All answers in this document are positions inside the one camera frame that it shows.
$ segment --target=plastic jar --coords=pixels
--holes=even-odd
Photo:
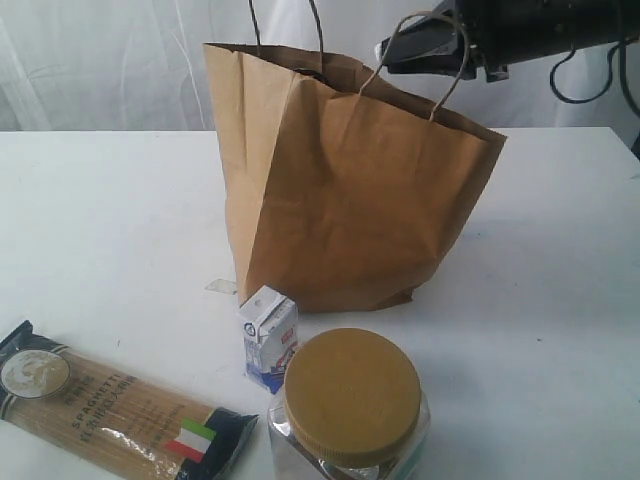
[[[296,353],[267,421],[278,480],[406,480],[430,413],[409,358],[380,335],[345,328]]]

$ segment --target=gold jar lid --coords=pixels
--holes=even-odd
[[[344,328],[314,337],[294,355],[284,396],[303,447],[335,466],[365,468],[390,460],[409,439],[422,391],[396,345]]]

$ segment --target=italian flag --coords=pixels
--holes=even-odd
[[[200,463],[207,453],[216,432],[199,423],[182,419],[180,434],[171,440],[164,448],[178,455]]]

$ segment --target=spaghetti package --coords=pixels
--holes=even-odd
[[[130,480],[219,480],[257,416],[93,362],[24,322],[0,343],[0,418]]]

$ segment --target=brown paper bag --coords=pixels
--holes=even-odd
[[[311,4],[320,52],[261,46],[255,15],[257,46],[204,46],[239,299],[266,284],[306,312],[407,302],[505,137],[323,53]]]

